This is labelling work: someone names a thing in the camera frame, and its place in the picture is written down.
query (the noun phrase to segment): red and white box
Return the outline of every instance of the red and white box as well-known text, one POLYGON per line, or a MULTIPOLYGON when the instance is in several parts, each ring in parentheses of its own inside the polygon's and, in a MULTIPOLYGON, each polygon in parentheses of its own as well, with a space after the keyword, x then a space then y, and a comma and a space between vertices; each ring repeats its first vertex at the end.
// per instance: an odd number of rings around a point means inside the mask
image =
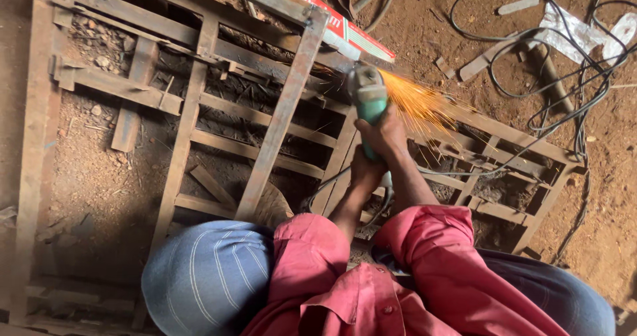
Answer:
POLYGON ((323 35, 323 41, 337 47, 338 52, 349 57, 352 60, 358 60, 361 51, 383 59, 389 63, 394 63, 396 55, 387 47, 381 45, 370 35, 359 29, 351 21, 348 21, 343 15, 330 8, 321 0, 305 0, 332 14, 323 35))

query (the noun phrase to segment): rolled-up sleeve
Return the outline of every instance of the rolled-up sleeve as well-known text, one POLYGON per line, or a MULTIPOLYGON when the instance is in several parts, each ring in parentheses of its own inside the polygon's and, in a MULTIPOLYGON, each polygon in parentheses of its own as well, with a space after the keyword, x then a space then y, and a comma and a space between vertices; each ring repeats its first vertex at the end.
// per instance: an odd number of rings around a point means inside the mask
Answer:
POLYGON ((350 244, 338 227, 317 214, 299 214, 275 231, 275 267, 268 302, 330 291, 345 273, 350 244))
POLYGON ((429 311, 460 333, 566 335, 486 266, 473 247, 466 207, 410 207, 383 226, 376 244, 411 268, 429 311))

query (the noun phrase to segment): dirt floor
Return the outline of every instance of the dirt floor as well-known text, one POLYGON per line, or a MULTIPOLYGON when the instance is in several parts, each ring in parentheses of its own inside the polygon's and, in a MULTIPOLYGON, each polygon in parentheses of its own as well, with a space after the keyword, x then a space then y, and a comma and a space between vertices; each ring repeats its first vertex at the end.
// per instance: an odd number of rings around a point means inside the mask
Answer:
MULTIPOLYGON (((0 11, 0 32, 3 33, 0 34, 0 78, 3 81, 0 84, 0 105, 3 106, 0 109, 0 210, 17 204, 29 37, 29 17, 24 14, 30 11, 30 0, 3 1, 8 4, 0 11)), ((245 8, 238 0, 222 1, 228 1, 238 9, 245 8)), ((324 1, 334 6, 335 0, 324 1)), ((434 65, 437 58, 444 57, 454 70, 458 70, 492 45, 463 38, 452 29, 446 16, 454 1, 394 0, 371 35, 397 54, 395 63, 414 80, 442 89, 491 118, 531 133, 526 122, 541 108, 541 98, 516 100, 503 96, 496 91, 486 70, 467 82, 458 83, 457 77, 447 79, 434 65)), ((494 14, 497 7, 514 1, 517 0, 466 0, 458 6, 457 22, 467 30, 497 36, 537 26, 543 15, 542 6, 505 17, 494 14)), ((590 1, 556 0, 580 19, 584 18, 590 1)), ((376 0, 362 10, 356 23, 361 27, 367 26, 379 9, 380 2, 376 0)), ((598 17, 612 26, 625 12, 622 6, 611 6, 601 10, 598 17)), ((133 37, 84 20, 75 20, 74 30, 75 38, 69 44, 69 55, 126 76, 132 58, 131 49, 127 47, 133 37), (99 57, 106 57, 107 63, 97 61, 99 57)), ((558 52, 552 56, 560 74, 578 68, 576 63, 558 52)), ((164 74, 157 76, 154 86, 166 88, 169 76, 174 75, 175 83, 170 92, 183 94, 187 64, 170 54, 163 53, 161 57, 159 69, 164 74)), ((636 60, 635 55, 631 56, 614 74, 612 83, 636 83, 636 60)), ((528 86, 534 83, 529 66, 520 64, 513 54, 498 61, 495 73, 503 87, 512 92, 526 92, 528 86)), ((226 86, 223 91, 233 101, 258 91, 250 92, 240 82, 229 83, 235 85, 226 86)), ((574 79, 566 81, 567 91, 574 83, 574 79)), ((220 90, 213 82, 208 84, 208 88, 220 90)), ((634 146, 637 145, 637 137, 632 133, 637 105, 631 98, 635 93, 637 88, 612 89, 589 114, 587 133, 594 137, 588 143, 593 177, 589 213, 562 257, 562 265, 569 266, 574 274, 611 304, 633 311, 637 311, 634 300, 637 298, 637 219, 632 213, 637 205, 637 180, 633 177, 636 173, 634 146)), ((267 100, 263 96, 256 97, 257 100, 259 98, 267 100)), ((140 112, 143 128, 139 131, 135 151, 116 153, 109 146, 119 106, 117 99, 95 94, 94 91, 77 89, 74 93, 65 91, 63 94, 51 228, 47 231, 49 234, 39 237, 53 241, 56 273, 135 285, 148 254, 178 119, 143 108, 140 112)), ((267 103, 251 107, 267 113, 271 113, 272 108, 267 103)), ((198 128, 259 144, 262 128, 242 126, 227 116, 207 113, 200 114, 198 128)), ((317 119, 297 119, 295 122, 307 123, 308 127, 321 126, 317 119)), ((548 140, 572 148, 572 138, 573 126, 567 124, 548 140)), ((292 156, 304 151, 303 146, 295 145, 293 140, 286 141, 286 146, 289 149, 285 152, 292 156)), ((321 156, 315 158, 315 163, 320 165, 321 156)), ((203 165, 236 200, 240 199, 245 183, 242 181, 247 180, 251 171, 246 159, 218 150, 193 147, 187 171, 196 165, 203 165)), ((530 247, 541 254, 543 261, 552 261, 573 224, 580 206, 583 181, 584 178, 579 175, 569 181, 531 240, 530 247)), ((299 181, 298 175, 283 171, 277 171, 273 182, 281 187, 295 211, 306 197, 305 190, 289 186, 299 182, 307 185, 307 190, 315 186, 312 178, 299 181)), ((189 175, 185 176, 182 192, 211 198, 189 175)), ((368 230, 360 236, 370 235, 368 230)), ((7 250, 0 253, 0 285, 6 285, 2 283, 1 274, 3 270, 10 270, 10 267, 4 266, 9 265, 13 230, 0 226, 0 242, 0 247, 7 250)), ((7 308, 7 294, 7 289, 0 287, 0 309, 7 308)))

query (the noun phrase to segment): leg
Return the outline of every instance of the leg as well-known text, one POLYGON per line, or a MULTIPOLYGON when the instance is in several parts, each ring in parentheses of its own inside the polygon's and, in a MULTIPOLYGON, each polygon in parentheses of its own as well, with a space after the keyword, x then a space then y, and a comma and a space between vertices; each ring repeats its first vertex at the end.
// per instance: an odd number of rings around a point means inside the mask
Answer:
POLYGON ((569 335, 615 335, 609 304, 590 286, 552 265, 478 249, 489 269, 520 290, 569 335))
POLYGON ((148 312, 168 336, 239 335, 267 302, 273 230, 237 221, 184 229, 144 268, 148 312))

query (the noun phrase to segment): pink shirt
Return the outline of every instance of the pink shirt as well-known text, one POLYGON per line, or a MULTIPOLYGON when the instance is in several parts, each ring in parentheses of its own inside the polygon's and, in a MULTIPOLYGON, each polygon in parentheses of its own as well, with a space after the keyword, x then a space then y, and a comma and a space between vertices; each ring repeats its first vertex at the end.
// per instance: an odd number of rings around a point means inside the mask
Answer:
POLYGON ((345 272, 350 245, 330 220, 299 214, 275 232, 267 306, 242 335, 567 335, 485 265, 466 207, 403 210, 376 234, 419 293, 381 265, 345 272))

